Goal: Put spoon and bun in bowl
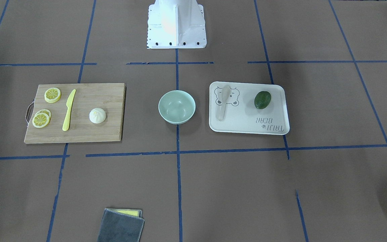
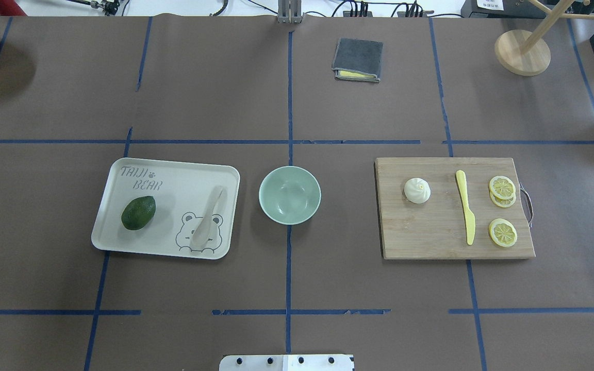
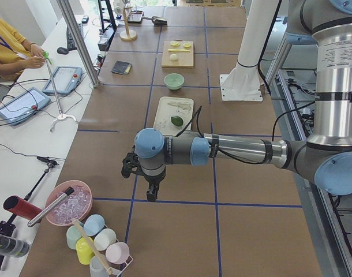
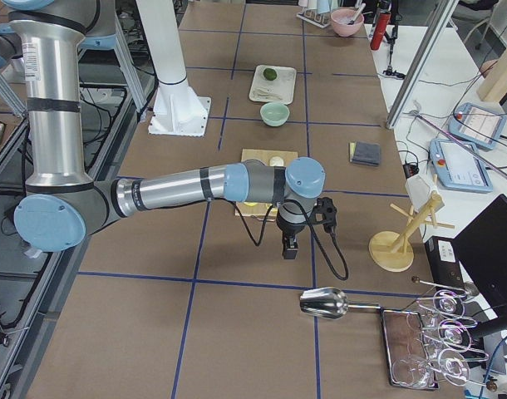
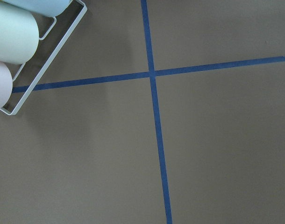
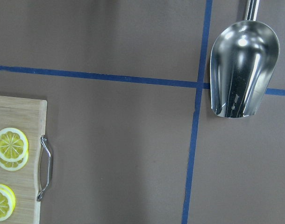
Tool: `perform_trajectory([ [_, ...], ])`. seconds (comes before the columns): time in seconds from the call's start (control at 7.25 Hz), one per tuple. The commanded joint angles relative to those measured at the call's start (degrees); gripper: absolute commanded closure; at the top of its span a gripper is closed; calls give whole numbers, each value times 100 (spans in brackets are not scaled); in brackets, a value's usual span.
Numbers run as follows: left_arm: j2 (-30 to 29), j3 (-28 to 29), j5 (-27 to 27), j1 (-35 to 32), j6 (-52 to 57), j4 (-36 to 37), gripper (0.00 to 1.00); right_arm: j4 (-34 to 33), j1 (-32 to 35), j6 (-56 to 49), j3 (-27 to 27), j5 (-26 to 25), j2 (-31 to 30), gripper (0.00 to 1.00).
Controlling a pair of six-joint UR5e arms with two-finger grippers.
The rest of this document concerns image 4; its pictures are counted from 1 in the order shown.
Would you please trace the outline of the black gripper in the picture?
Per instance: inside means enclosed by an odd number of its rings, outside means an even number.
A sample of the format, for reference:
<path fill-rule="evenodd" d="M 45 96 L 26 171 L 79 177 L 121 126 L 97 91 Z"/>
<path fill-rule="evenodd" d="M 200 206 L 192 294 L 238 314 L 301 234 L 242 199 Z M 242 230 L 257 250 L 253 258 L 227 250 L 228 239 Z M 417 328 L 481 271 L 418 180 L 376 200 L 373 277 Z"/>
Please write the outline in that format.
<path fill-rule="evenodd" d="M 295 259 L 298 254 L 297 235 L 307 226 L 306 221 L 292 223 L 286 220 L 281 214 L 277 215 L 276 224 L 282 231 L 282 256 L 284 259 Z"/>

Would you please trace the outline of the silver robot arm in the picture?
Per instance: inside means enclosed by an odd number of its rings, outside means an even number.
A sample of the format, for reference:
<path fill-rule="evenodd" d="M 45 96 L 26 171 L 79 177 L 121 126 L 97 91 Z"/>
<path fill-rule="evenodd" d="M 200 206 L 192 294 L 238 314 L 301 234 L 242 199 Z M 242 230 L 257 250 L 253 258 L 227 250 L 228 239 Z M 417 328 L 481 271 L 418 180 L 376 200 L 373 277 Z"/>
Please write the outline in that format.
<path fill-rule="evenodd" d="M 22 44 L 32 140 L 33 172 L 14 211 L 23 240 L 59 252 L 138 211 L 222 199 L 277 206 L 284 253 L 292 258 L 296 234 L 309 225 L 323 190 L 319 162 L 300 157 L 280 167 L 246 160 L 154 179 L 95 181 L 84 166 L 77 48 L 88 37 L 115 35 L 114 3 L 11 1 L 8 7 Z"/>

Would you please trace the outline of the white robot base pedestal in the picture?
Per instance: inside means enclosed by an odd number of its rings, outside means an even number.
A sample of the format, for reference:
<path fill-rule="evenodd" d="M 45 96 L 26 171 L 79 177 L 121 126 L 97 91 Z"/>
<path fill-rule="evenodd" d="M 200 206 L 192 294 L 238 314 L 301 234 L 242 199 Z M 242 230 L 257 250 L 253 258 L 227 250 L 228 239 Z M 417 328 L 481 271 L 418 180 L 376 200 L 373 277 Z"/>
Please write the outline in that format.
<path fill-rule="evenodd" d="M 141 0 L 136 4 L 158 80 L 149 132 L 201 137 L 211 99 L 198 96 L 189 84 L 173 3 Z"/>

